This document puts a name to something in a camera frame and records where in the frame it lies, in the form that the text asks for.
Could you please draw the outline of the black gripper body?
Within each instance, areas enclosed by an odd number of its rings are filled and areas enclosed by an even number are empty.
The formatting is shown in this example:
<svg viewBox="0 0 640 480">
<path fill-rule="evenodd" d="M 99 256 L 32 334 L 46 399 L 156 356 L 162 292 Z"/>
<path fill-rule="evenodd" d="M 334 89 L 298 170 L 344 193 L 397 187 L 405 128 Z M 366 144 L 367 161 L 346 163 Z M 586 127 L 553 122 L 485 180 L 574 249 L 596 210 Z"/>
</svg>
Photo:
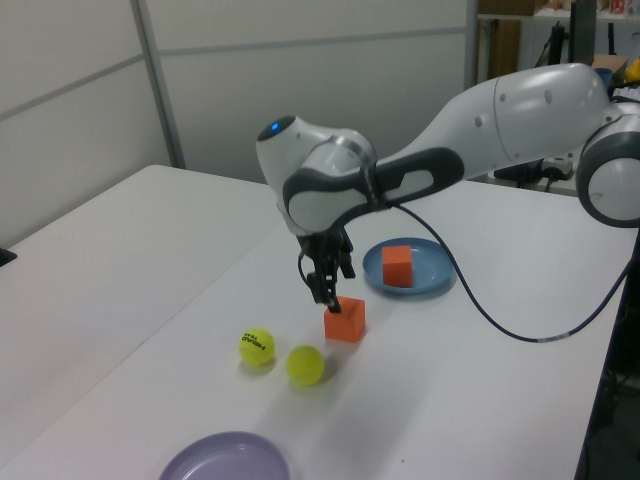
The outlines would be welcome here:
<svg viewBox="0 0 640 480">
<path fill-rule="evenodd" d="M 298 243 L 304 256 L 312 261 L 335 259 L 339 265 L 341 250 L 353 252 L 352 242 L 344 228 L 330 229 L 318 234 L 298 237 Z"/>
</svg>

